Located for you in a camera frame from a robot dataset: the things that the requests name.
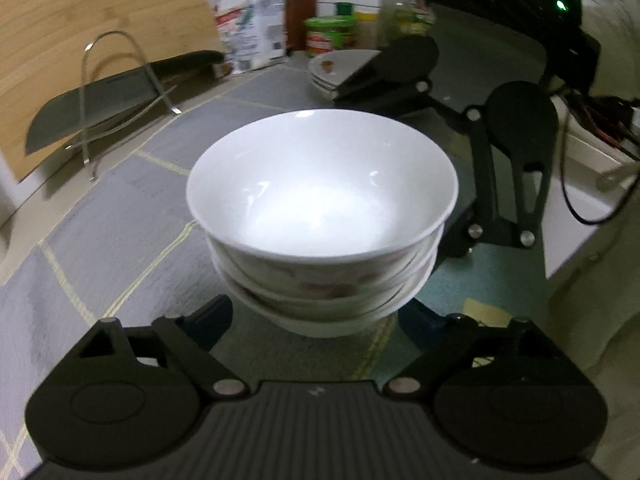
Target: white bowl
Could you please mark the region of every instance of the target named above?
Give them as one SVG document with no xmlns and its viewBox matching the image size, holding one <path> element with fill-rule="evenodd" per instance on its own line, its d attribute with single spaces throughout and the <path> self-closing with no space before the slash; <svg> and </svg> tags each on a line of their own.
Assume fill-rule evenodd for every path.
<svg viewBox="0 0 640 480">
<path fill-rule="evenodd" d="M 229 255 L 223 244 L 215 241 L 212 237 L 207 236 L 207 243 L 211 251 L 211 257 L 231 278 L 244 286 L 252 293 L 260 296 L 266 304 L 278 304 L 283 312 L 292 314 L 302 313 L 305 309 L 323 309 L 337 314 L 352 312 L 360 307 L 357 303 L 384 303 L 387 294 L 393 296 L 394 291 L 404 284 L 411 276 L 425 266 L 427 261 L 431 259 L 433 253 L 437 250 L 444 225 L 442 225 L 433 235 L 425 238 L 419 245 L 418 251 L 407 259 L 403 258 L 392 264 L 388 272 L 381 276 L 381 279 L 373 280 L 360 286 L 344 286 L 340 283 L 327 283 L 322 287 L 319 285 L 309 286 L 304 290 L 306 294 L 302 297 L 297 296 L 301 288 L 296 283 L 295 287 L 289 291 L 290 294 L 277 292 L 284 287 L 281 283 L 267 283 L 265 285 L 257 283 L 248 276 L 233 258 Z"/>
<path fill-rule="evenodd" d="M 187 184 L 194 218 L 263 284 L 283 273 L 319 286 L 378 280 L 437 231 L 457 196 L 435 142 L 352 110 L 248 124 L 211 146 Z"/>
<path fill-rule="evenodd" d="M 218 269 L 222 280 L 228 286 L 232 295 L 244 303 L 254 312 L 260 314 L 273 324 L 298 335 L 315 338 L 341 337 L 361 332 L 373 323 L 389 316 L 396 310 L 405 306 L 429 279 L 436 261 L 434 254 L 427 264 L 416 272 L 398 291 L 398 293 L 385 304 L 360 316 L 349 319 L 317 321 L 303 319 L 301 317 L 287 316 L 268 307 L 250 290 L 236 283 L 224 270 Z"/>
</svg>

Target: metal knife holder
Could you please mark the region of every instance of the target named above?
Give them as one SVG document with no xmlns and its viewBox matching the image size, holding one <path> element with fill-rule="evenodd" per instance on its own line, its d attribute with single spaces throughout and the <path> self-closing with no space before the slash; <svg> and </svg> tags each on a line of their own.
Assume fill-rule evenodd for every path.
<svg viewBox="0 0 640 480">
<path fill-rule="evenodd" d="M 116 126 L 113 126 L 113 127 L 109 127 L 111 123 L 118 121 L 118 118 L 116 117 L 115 120 L 112 118 L 101 124 L 97 124 L 93 127 L 90 127 L 86 123 L 85 87 L 87 85 L 87 75 L 86 75 L 87 60 L 89 59 L 89 53 L 91 52 L 92 48 L 96 45 L 96 43 L 98 43 L 102 38 L 106 38 L 107 36 L 112 36 L 115 34 L 123 36 L 129 41 L 130 44 L 132 44 L 132 46 L 136 51 L 136 54 L 138 55 L 138 59 L 145 70 L 146 76 L 148 77 L 149 81 L 158 92 L 158 97 L 153 101 L 151 101 L 148 105 L 146 105 L 142 110 L 140 110 L 135 115 L 133 115 L 133 117 L 129 118 L 128 120 L 125 120 L 123 123 L 117 124 Z M 80 129 L 80 132 L 78 133 L 78 138 L 79 138 L 78 142 L 73 142 L 72 144 L 68 145 L 66 148 L 71 149 L 79 146 L 82 149 L 82 160 L 84 161 L 84 167 L 89 175 L 89 180 L 91 180 L 92 182 L 96 180 L 95 165 L 92 162 L 89 154 L 89 143 L 94 140 L 107 137 L 111 134 L 114 134 L 122 130 L 126 126 L 129 126 L 130 124 L 135 122 L 137 119 L 142 117 L 142 115 L 146 114 L 149 110 L 151 110 L 151 108 L 153 108 L 160 101 L 164 101 L 167 108 L 171 110 L 172 113 L 174 113 L 175 115 L 181 114 L 182 112 L 180 111 L 180 108 L 176 107 L 172 103 L 171 99 L 169 99 L 168 93 L 174 88 L 175 86 L 173 86 L 172 88 L 169 88 L 168 90 L 164 89 L 164 87 L 161 85 L 160 81 L 156 77 L 154 70 L 151 68 L 150 63 L 148 62 L 148 59 L 146 58 L 142 48 L 140 48 L 138 42 L 135 40 L 135 38 L 131 34 L 129 34 L 128 32 L 125 32 L 124 30 L 109 30 L 108 32 L 104 32 L 98 35 L 98 37 L 95 38 L 95 40 L 93 40 L 84 48 L 84 55 L 82 56 L 82 62 L 81 62 L 81 83 L 79 88 L 81 129 Z M 100 128 L 103 130 L 105 127 L 108 128 L 106 131 L 101 131 L 101 133 L 99 134 L 90 136 L 89 134 L 90 131 L 92 130 L 95 131 L 97 128 Z"/>
</svg>

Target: wooden cutting board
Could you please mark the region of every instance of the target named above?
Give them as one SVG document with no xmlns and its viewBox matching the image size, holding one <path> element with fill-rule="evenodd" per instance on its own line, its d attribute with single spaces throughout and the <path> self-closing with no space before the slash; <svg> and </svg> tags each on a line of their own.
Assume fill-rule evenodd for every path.
<svg viewBox="0 0 640 480">
<path fill-rule="evenodd" d="M 0 0 L 0 150 L 18 180 L 66 142 L 27 156 L 31 120 L 47 101 L 80 86 L 85 46 L 130 32 L 149 61 L 224 47 L 206 0 Z M 139 66 L 121 36 L 92 49 L 89 81 Z"/>
</svg>

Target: green lid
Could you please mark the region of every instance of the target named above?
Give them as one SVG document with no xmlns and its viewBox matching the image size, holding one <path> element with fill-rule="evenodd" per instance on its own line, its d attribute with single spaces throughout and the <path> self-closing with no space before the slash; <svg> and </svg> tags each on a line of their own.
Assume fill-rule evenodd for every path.
<svg viewBox="0 0 640 480">
<path fill-rule="evenodd" d="M 338 16 L 353 16 L 353 4 L 351 2 L 336 2 L 335 13 Z"/>
<path fill-rule="evenodd" d="M 307 27 L 351 27 L 358 23 L 355 16 L 316 16 L 305 20 Z"/>
</svg>

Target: ribbed black plate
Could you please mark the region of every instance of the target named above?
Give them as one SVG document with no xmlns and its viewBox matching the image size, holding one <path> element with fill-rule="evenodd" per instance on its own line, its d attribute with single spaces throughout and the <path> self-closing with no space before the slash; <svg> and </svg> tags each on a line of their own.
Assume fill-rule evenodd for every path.
<svg viewBox="0 0 640 480">
<path fill-rule="evenodd" d="M 264 383 L 216 404 L 181 448 L 121 472 L 45 463 L 31 480 L 603 480 L 584 463 L 540 474 L 497 470 L 446 442 L 422 408 L 372 383 Z"/>
</svg>

